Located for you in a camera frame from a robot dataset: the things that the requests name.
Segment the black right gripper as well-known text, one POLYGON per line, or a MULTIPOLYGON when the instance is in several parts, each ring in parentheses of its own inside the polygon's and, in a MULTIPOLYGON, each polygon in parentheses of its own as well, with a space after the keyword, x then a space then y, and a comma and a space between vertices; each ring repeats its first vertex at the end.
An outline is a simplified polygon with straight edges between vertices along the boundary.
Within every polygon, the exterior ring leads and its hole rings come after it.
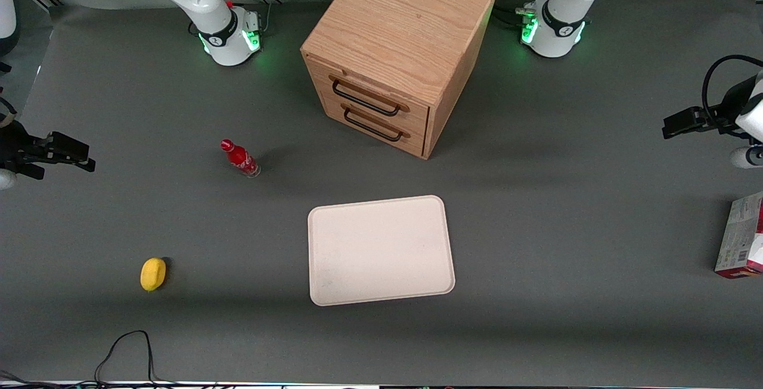
POLYGON ((41 181, 45 169, 38 163, 65 164, 79 167, 92 173, 96 161, 88 159, 89 146, 84 142, 60 132, 51 132, 47 137, 29 134, 15 119, 2 119, 1 129, 1 180, 16 182, 19 175, 41 181), (67 159, 46 160, 48 151, 67 159))

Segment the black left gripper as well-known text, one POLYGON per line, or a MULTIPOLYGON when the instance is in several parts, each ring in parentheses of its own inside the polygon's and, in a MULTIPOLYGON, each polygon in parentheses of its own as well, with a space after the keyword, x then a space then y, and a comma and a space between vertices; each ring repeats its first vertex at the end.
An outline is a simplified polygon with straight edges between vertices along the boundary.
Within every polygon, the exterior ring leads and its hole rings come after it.
POLYGON ((692 106, 665 117, 663 139, 686 133, 702 133, 709 128, 740 138, 759 137, 759 80, 746 79, 725 93, 718 105, 692 106))

